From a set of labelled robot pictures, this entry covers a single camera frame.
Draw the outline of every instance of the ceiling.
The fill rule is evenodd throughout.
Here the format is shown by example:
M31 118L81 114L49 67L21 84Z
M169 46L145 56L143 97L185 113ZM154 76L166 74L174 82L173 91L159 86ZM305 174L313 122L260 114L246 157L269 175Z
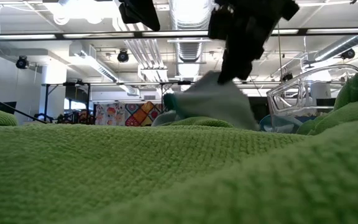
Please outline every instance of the ceiling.
M319 2L336 2L330 0L299 0L297 3L306 5ZM154 0L156 6L166 6L168 0ZM20 9L31 10L26 5L16 6ZM41 4L33 4L37 10L46 10ZM171 29L169 11L157 11L162 30ZM327 6L303 6L291 21L280 21L277 28L301 28L301 27L358 27L358 2L356 4L334 4ZM53 14L48 11L35 13L34 11L20 11L11 7L0 6L0 29L1 33L26 33L26 32L93 32L115 31L112 19L105 18L99 24L90 24L85 19L71 19L63 26L53 23ZM316 52L324 49L343 36L307 36L307 37L271 37L264 46L265 53L262 58L254 62L251 72L257 81L279 79L278 69L281 65L293 60L299 53ZM168 78L174 80L178 77L176 54L174 44L167 39L157 39L158 47L168 69ZM69 57L68 48L71 41L32 41L32 42L1 42L1 47L9 49L48 49L71 63L69 77L89 78L99 81L102 76L93 69L73 62ZM119 63L116 59L119 49L126 49L124 40L82 40L84 46L92 45L97 50L98 60L114 71L120 79L129 82L141 81L137 75L138 63L129 54L127 63ZM200 66L200 75L209 70L219 70L222 64L222 52L224 42L211 41L204 43L203 56ZM358 66L358 46L354 47L356 57L345 61ZM330 63L343 63L340 59L332 59ZM294 74L301 72L300 66L291 68Z

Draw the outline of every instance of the clear plastic container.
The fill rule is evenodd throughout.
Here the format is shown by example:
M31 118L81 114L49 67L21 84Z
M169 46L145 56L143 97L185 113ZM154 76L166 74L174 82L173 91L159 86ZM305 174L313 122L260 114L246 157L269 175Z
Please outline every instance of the clear plastic container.
M333 110L339 92L356 74L357 85L347 85L350 89L346 100L357 101L354 98L358 95L358 68L353 65L317 68L268 91L271 127L265 121L267 125L262 129L296 133L304 122Z

